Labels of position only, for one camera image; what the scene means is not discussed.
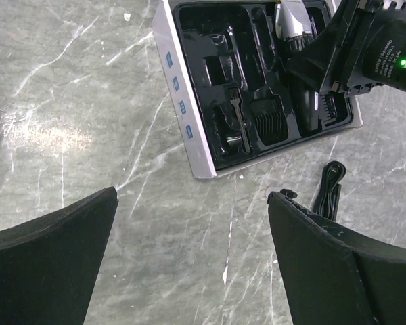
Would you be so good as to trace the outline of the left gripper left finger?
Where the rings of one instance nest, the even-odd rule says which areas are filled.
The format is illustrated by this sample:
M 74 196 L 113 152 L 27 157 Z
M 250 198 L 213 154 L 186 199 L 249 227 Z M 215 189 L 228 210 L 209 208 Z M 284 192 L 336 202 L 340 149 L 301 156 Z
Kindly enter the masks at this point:
M 83 324 L 114 216 L 104 188 L 0 231 L 0 324 Z

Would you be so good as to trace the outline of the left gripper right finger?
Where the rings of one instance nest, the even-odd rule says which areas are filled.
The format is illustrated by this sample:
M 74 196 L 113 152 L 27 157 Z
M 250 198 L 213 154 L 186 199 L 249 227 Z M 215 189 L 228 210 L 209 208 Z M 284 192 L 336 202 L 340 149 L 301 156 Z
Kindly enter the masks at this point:
M 406 324 L 406 248 L 268 197 L 271 234 L 294 324 Z

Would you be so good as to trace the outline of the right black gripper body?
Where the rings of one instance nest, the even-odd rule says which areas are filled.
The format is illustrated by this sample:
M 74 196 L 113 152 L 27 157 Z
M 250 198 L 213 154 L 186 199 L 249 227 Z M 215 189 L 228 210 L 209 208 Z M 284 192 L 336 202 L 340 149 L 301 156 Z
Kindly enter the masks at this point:
M 350 97 L 383 85 L 406 93 L 406 1 L 342 1 L 286 69 L 321 94 Z

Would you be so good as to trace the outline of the black silver hair clipper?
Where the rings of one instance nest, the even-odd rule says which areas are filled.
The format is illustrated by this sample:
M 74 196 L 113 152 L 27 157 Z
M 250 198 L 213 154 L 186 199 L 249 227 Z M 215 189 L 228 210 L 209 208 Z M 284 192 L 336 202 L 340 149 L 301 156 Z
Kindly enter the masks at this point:
M 302 1 L 279 3 L 275 32 L 283 41 L 285 60 L 293 58 L 314 40 L 311 21 Z M 287 78 L 298 128 L 303 133 L 318 130 L 319 94 L 292 73 L 289 72 Z

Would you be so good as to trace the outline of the white box with black tray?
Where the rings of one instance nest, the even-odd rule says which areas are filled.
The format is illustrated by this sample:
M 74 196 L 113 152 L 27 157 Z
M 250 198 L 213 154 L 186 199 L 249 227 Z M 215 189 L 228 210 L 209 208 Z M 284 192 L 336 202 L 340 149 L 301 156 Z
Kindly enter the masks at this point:
M 192 174 L 212 179 L 362 126 L 359 104 L 319 95 L 319 128 L 298 128 L 275 35 L 274 1 L 160 1 L 153 34 Z M 238 88 L 251 147 L 244 150 L 229 89 Z M 278 95 L 288 138 L 260 140 L 250 102 Z

